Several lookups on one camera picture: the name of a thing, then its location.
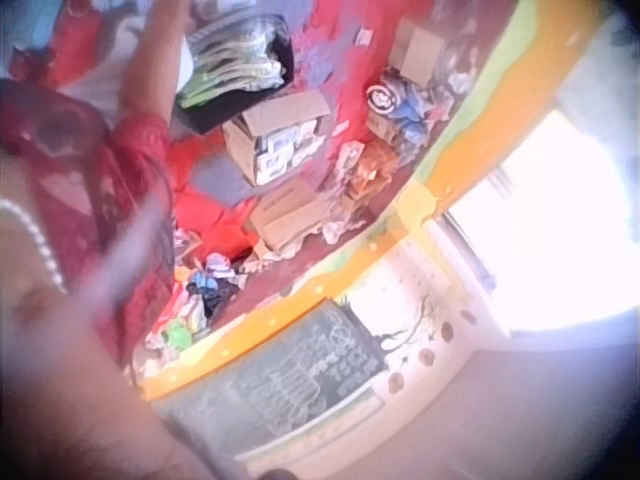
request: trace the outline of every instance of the cardboard box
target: cardboard box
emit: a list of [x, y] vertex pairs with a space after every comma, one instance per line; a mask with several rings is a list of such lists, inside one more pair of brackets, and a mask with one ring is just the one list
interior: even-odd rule
[[[313, 126], [315, 131], [311, 133], [317, 133], [330, 113], [326, 100], [315, 90], [267, 100], [223, 124], [227, 151], [253, 185], [264, 185], [287, 169], [258, 174], [256, 157], [263, 153], [263, 143], [266, 141], [272, 155], [278, 155], [277, 149], [286, 147], [287, 138], [299, 138], [299, 129], [290, 127], [303, 125], [303, 133], [308, 136]], [[270, 134], [275, 134], [271, 141]]]
[[369, 110], [367, 127], [388, 145], [393, 145], [400, 133], [393, 119], [380, 115], [373, 110]]
[[273, 251], [317, 230], [328, 219], [329, 207], [302, 179], [294, 178], [267, 193], [249, 220]]
[[396, 36], [389, 65], [398, 69], [404, 78], [426, 87], [445, 45], [440, 35], [408, 18], [402, 18]]

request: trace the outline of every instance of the woman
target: woman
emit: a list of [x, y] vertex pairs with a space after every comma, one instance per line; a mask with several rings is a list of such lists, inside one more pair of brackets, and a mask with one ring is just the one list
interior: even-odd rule
[[155, 1], [112, 131], [0, 85], [2, 451], [27, 478], [217, 478], [120, 370], [172, 284], [163, 162], [189, 8]]

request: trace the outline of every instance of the chalkboard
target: chalkboard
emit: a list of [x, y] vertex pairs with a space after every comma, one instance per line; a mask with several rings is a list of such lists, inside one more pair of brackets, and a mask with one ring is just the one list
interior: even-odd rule
[[325, 301], [229, 366], [154, 403], [228, 455], [288, 435], [385, 368], [357, 317]]

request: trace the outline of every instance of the bright window light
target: bright window light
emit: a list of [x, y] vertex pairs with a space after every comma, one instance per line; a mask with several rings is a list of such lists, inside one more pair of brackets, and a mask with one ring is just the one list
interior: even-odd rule
[[631, 207], [603, 147], [554, 111], [502, 169], [509, 195], [485, 180], [450, 213], [496, 276], [505, 328], [564, 328], [640, 304]]

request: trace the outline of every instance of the red lace top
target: red lace top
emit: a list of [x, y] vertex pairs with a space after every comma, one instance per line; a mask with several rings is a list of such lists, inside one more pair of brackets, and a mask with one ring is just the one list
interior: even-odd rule
[[[109, 131], [91, 106], [10, 80], [0, 81], [0, 112], [0, 144], [25, 162], [49, 242], [73, 291], [99, 265], [152, 186], [160, 182], [171, 195], [165, 173], [167, 124], [139, 113]], [[153, 251], [148, 269], [115, 305], [115, 316], [96, 321], [105, 348], [120, 365], [171, 294], [169, 216], [161, 230], [149, 233]]]

